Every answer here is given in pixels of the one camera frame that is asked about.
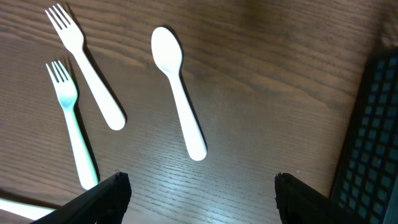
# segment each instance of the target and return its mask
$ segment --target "spoon bowl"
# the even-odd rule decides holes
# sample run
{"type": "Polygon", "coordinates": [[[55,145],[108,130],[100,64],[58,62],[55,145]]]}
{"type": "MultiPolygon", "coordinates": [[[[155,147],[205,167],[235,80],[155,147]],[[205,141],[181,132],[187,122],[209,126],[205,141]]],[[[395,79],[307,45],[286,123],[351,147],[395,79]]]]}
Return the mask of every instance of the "spoon bowl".
{"type": "Polygon", "coordinates": [[[174,35],[168,29],[158,27],[154,30],[150,43],[157,67],[168,77],[179,75],[182,51],[174,35]]]}

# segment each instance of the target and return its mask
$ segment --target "wood grain surface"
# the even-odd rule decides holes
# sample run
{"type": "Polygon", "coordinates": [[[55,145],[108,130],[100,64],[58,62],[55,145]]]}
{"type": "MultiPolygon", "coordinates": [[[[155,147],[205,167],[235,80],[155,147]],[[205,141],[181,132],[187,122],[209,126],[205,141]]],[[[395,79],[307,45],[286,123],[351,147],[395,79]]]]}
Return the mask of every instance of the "wood grain surface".
{"type": "MultiPolygon", "coordinates": [[[[280,223],[274,177],[328,196],[384,0],[71,0],[87,46],[127,114],[106,125],[44,13],[0,0],[0,197],[61,206],[84,191],[45,63],[69,55],[101,180],[127,172],[124,223],[280,223]],[[173,27],[208,156],[187,154],[152,31],[173,27]]],[[[29,223],[0,211],[0,223],[29,223]]]]}

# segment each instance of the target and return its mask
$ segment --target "black plastic object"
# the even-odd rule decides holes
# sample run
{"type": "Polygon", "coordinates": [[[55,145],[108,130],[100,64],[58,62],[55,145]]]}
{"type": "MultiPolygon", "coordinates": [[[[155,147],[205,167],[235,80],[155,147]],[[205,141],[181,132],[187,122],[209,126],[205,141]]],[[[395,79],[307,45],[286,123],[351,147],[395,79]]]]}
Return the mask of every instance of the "black plastic object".
{"type": "Polygon", "coordinates": [[[398,223],[397,66],[398,49],[368,60],[330,195],[371,224],[398,223]]]}
{"type": "Polygon", "coordinates": [[[290,174],[275,177],[275,192],[283,224],[365,223],[290,174]]]}
{"type": "Polygon", "coordinates": [[[33,224],[120,224],[131,197],[127,174],[118,172],[33,224]]]}

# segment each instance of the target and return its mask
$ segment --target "white plastic fork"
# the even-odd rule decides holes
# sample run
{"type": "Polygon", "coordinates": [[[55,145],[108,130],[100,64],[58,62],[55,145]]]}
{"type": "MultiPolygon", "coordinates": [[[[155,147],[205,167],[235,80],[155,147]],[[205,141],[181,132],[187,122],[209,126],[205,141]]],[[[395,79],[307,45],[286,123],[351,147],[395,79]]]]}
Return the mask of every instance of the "white plastic fork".
{"type": "Polygon", "coordinates": [[[51,72],[49,65],[45,65],[49,70],[58,101],[67,121],[70,143],[72,145],[73,156],[75,157],[80,184],[84,189],[89,190],[98,184],[98,178],[73,110],[77,100],[77,89],[68,71],[60,61],[52,62],[51,64],[55,76],[51,72]]]}
{"type": "Polygon", "coordinates": [[[49,8],[53,16],[47,10],[45,10],[45,13],[60,36],[64,46],[73,54],[79,64],[106,123],[115,131],[122,129],[126,124],[126,119],[120,107],[87,59],[83,51],[84,36],[81,30],[67,12],[59,4],[57,6],[62,11],[62,14],[55,6],[49,8]]]}
{"type": "Polygon", "coordinates": [[[31,220],[38,220],[55,210],[53,208],[13,202],[4,198],[0,198],[0,209],[25,218],[29,218],[31,220]]]}

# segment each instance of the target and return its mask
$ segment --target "black grid tray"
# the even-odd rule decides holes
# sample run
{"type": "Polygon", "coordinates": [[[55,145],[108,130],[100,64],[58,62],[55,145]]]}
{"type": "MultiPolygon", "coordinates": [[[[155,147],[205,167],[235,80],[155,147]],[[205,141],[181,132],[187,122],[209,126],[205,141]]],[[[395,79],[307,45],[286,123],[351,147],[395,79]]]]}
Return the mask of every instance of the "black grid tray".
{"type": "Polygon", "coordinates": [[[398,223],[398,49],[370,60],[330,198],[369,223],[398,223]]]}

